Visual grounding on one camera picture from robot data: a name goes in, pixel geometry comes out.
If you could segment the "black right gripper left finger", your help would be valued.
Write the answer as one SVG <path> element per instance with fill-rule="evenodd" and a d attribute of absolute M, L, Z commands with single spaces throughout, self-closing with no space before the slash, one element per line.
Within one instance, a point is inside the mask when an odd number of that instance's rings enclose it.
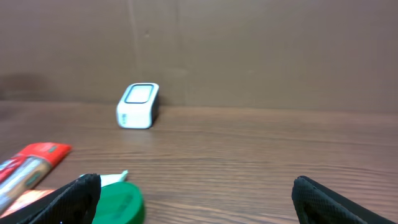
<path fill-rule="evenodd" d="M 1 224 L 91 224 L 100 194 L 100 175 L 85 174 L 1 218 Z"/>

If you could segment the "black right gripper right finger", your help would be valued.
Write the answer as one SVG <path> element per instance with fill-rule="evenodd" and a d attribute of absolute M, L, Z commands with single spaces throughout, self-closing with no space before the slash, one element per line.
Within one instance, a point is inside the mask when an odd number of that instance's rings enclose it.
<path fill-rule="evenodd" d="M 294 180 L 292 201 L 301 224 L 394 224 L 306 176 Z"/>

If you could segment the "green lidded can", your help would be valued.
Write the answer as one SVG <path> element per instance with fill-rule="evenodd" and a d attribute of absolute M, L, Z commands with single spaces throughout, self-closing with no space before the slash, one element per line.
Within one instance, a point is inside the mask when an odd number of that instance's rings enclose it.
<path fill-rule="evenodd" d="M 129 182 L 101 188 L 92 224 L 143 224 L 146 208 L 141 190 Z"/>

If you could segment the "long orange noodle packet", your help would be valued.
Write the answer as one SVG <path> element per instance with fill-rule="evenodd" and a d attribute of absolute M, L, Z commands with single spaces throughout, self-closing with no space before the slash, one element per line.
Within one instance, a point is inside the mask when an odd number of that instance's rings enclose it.
<path fill-rule="evenodd" d="M 72 150 L 68 144 L 29 144 L 1 164 L 1 213 L 33 189 Z"/>

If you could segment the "white barcode scanner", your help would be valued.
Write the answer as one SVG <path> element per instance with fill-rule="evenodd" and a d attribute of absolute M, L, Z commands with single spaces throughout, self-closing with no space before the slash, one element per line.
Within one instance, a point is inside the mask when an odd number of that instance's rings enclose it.
<path fill-rule="evenodd" d="M 149 129 L 159 114 L 159 106 L 158 84 L 131 84 L 116 107 L 118 125 L 124 129 Z"/>

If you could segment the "small orange snack box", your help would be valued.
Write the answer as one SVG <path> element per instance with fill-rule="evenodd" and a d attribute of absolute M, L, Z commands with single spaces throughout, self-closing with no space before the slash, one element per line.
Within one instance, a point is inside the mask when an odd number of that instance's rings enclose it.
<path fill-rule="evenodd" d="M 48 194 L 51 194 L 54 191 L 55 189 L 27 190 L 11 204 L 5 212 L 2 213 L 1 218 L 30 205 L 31 203 L 47 196 Z"/>

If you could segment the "teal wet wipes pack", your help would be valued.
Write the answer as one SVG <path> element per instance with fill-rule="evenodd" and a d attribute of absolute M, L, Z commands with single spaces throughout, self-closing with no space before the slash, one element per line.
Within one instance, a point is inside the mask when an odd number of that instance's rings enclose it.
<path fill-rule="evenodd" d="M 78 181 L 89 187 L 104 187 L 107 185 L 124 182 L 127 179 L 128 171 L 124 170 L 119 174 L 83 174 Z"/>

